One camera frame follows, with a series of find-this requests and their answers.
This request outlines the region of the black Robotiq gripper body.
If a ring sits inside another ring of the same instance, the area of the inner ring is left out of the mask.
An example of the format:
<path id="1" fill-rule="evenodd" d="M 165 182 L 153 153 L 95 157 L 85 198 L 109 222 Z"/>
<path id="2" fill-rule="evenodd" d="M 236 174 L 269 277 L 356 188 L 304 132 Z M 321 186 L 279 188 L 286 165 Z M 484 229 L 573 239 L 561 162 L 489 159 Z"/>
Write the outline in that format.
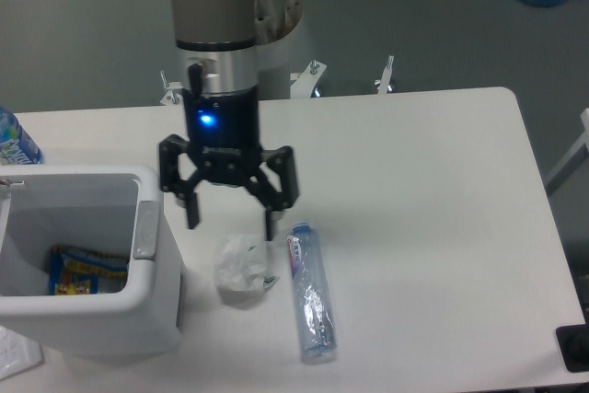
<path id="1" fill-rule="evenodd" d="M 183 90 L 188 156 L 196 183 L 246 187 L 261 163 L 258 90 L 206 96 Z"/>

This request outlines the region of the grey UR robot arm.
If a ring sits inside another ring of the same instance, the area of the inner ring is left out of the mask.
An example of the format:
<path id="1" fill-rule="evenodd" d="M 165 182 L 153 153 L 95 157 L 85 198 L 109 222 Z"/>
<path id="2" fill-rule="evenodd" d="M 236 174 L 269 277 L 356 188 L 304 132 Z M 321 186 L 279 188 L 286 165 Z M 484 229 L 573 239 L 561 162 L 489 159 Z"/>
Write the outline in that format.
<path id="1" fill-rule="evenodd" d="M 189 228 L 200 221 L 201 182 L 244 188 L 260 202 L 272 240 L 299 187 L 293 148 L 267 150 L 260 141 L 257 0 L 170 2 L 187 133 L 159 143 L 160 187 L 184 205 Z"/>

